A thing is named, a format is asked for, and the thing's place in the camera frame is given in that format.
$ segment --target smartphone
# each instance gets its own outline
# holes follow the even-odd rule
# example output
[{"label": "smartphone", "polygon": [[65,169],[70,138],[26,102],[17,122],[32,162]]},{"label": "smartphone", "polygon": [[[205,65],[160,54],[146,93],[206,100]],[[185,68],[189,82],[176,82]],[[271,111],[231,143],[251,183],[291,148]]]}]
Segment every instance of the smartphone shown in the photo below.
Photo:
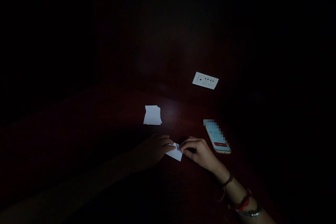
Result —
[{"label": "smartphone", "polygon": [[230,154],[231,149],[225,140],[225,136],[222,134],[214,120],[205,119],[203,120],[203,125],[215,151],[218,153]]}]

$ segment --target wooden table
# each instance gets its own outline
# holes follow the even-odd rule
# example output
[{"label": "wooden table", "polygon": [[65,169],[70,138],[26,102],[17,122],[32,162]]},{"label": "wooden table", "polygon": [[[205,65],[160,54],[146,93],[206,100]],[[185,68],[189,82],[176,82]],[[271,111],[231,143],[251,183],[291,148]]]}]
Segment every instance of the wooden table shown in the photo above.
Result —
[{"label": "wooden table", "polygon": [[[161,108],[161,126],[143,125],[145,105]],[[134,90],[100,85],[0,131],[0,207],[133,148],[151,133],[169,134],[181,143],[204,138],[203,119],[218,119],[232,154],[215,154],[279,222],[276,205],[234,137],[221,124],[223,115],[206,107]],[[156,223],[236,223],[226,204],[217,203],[214,177],[186,156],[165,155],[154,168],[118,182],[68,221],[149,221]]]}]

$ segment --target stack of paper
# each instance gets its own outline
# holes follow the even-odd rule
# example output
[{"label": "stack of paper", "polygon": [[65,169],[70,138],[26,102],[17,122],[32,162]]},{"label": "stack of paper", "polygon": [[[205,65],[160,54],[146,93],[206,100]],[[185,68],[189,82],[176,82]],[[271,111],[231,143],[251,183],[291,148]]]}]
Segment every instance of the stack of paper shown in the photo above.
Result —
[{"label": "stack of paper", "polygon": [[146,114],[145,119],[143,120],[144,124],[148,125],[161,125],[161,116],[160,116],[160,107],[154,106],[145,106]]}]

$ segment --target red button on screen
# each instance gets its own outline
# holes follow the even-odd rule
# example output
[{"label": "red button on screen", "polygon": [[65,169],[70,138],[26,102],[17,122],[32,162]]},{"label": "red button on screen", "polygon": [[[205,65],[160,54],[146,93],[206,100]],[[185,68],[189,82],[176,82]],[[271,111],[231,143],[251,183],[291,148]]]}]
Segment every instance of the red button on screen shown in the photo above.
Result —
[{"label": "red button on screen", "polygon": [[214,144],[215,144],[216,146],[227,147],[226,143],[218,143],[218,142],[214,142]]}]

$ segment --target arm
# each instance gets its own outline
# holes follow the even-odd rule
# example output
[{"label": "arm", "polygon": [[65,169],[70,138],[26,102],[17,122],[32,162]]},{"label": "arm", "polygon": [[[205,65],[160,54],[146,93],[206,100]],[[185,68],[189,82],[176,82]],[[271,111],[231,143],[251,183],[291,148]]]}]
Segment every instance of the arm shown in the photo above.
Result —
[{"label": "arm", "polygon": [[175,149],[165,143],[174,142],[168,135],[153,135],[134,150],[1,211],[0,223],[62,223],[113,183],[154,166]]},{"label": "arm", "polygon": [[[195,153],[187,150],[187,148],[195,149]],[[180,150],[194,162],[212,172],[221,184],[224,184],[229,180],[230,172],[214,156],[204,139],[190,137],[181,144]],[[225,195],[229,198],[232,204],[240,204],[246,196],[246,190],[235,178],[233,178],[233,180],[226,186]],[[257,207],[258,204],[256,200],[251,197],[249,204],[244,208],[244,212],[257,210]],[[274,220],[264,209],[256,217],[248,217],[239,214],[239,218],[244,224],[275,224]]]}]

